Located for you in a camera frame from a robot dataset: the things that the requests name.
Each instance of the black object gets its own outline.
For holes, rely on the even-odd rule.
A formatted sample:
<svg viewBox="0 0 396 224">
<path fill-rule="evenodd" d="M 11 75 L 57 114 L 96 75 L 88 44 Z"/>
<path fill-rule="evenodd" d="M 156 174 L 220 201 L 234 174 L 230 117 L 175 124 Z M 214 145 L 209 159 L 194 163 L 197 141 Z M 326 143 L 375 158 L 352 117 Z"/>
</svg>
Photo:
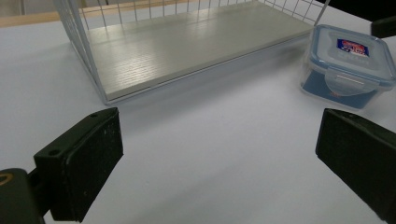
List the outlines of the black object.
<svg viewBox="0 0 396 224">
<path fill-rule="evenodd" d="M 396 223 L 396 133 L 325 109 L 316 153 L 381 219 Z"/>
<path fill-rule="evenodd" d="M 0 223 L 81 222 L 123 155 L 117 108 L 93 113 L 35 154 L 36 168 L 0 171 Z"/>
<path fill-rule="evenodd" d="M 318 2 L 324 4 L 326 0 L 318 0 Z M 393 0 L 375 0 L 374 2 L 331 0 L 329 6 L 367 21 L 377 21 L 396 15 L 394 10 L 396 6 Z"/>
<path fill-rule="evenodd" d="M 379 38 L 396 35 L 396 16 L 373 21 L 371 24 L 371 33 L 373 36 Z"/>
<path fill-rule="evenodd" d="M 396 35 L 396 4 L 394 0 L 346 1 L 331 0 L 329 6 L 372 22 L 373 36 Z"/>
</svg>

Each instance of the white table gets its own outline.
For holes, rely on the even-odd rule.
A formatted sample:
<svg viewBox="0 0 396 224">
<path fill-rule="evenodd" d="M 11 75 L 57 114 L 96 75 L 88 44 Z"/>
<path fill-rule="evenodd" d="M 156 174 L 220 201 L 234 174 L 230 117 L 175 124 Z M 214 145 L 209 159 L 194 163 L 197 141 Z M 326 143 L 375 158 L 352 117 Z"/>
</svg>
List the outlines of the white table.
<svg viewBox="0 0 396 224">
<path fill-rule="evenodd" d="M 321 23 L 369 33 L 333 8 Z M 30 172 L 106 106 L 59 22 L 3 28 L 0 41 L 0 169 Z M 304 40 L 276 46 L 116 104 L 125 155 L 83 223 L 383 223 L 315 154 L 323 109 L 338 107 L 300 91 L 303 53 Z M 357 113 L 396 132 L 395 94 Z"/>
</svg>

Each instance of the white wire frame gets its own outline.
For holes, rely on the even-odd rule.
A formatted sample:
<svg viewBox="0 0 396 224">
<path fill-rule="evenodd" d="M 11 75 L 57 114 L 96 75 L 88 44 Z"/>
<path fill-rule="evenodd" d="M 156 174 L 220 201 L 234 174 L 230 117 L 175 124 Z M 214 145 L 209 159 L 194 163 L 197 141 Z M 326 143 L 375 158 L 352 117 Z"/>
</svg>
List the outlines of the white wire frame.
<svg viewBox="0 0 396 224">
<path fill-rule="evenodd" d="M 285 12 L 292 17 L 316 25 L 330 2 L 322 4 L 315 0 L 91 0 L 88 7 L 81 7 L 78 13 L 85 29 L 107 27 L 129 21 L 141 21 L 166 16 L 165 9 L 173 7 L 173 14 L 194 10 L 223 7 L 248 1 L 261 1 L 267 6 Z M 102 24 L 90 22 L 91 17 L 102 17 Z"/>
<path fill-rule="evenodd" d="M 103 101 L 105 102 L 106 94 L 102 88 L 102 83 L 99 78 L 97 68 L 92 56 L 91 47 L 78 13 L 78 6 L 76 1 L 54 0 L 53 2 L 58 10 L 70 42 L 75 48 L 78 57 L 84 63 L 85 69 L 90 74 L 90 78 L 92 79 L 92 81 L 98 87 L 96 89 L 99 91 L 99 94 L 102 96 Z"/>
</svg>

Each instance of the basket bottom panel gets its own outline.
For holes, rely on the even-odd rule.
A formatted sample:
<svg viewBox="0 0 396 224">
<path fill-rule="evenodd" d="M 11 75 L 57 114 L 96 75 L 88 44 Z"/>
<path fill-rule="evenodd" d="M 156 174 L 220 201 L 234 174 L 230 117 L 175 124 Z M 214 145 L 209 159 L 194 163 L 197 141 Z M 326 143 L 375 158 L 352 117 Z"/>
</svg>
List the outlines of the basket bottom panel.
<svg viewBox="0 0 396 224">
<path fill-rule="evenodd" d="M 270 47 L 312 29 L 257 1 L 89 30 L 108 101 Z"/>
</svg>

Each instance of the container label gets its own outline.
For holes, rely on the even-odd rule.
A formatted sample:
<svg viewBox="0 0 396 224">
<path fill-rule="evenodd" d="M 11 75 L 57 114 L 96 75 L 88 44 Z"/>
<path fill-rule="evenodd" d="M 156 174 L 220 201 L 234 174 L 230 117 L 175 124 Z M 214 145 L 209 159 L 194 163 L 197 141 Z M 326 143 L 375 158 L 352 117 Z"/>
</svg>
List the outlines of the container label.
<svg viewBox="0 0 396 224">
<path fill-rule="evenodd" d="M 366 46 L 350 40 L 337 39 L 337 48 L 361 57 L 369 57 L 369 49 Z"/>
</svg>

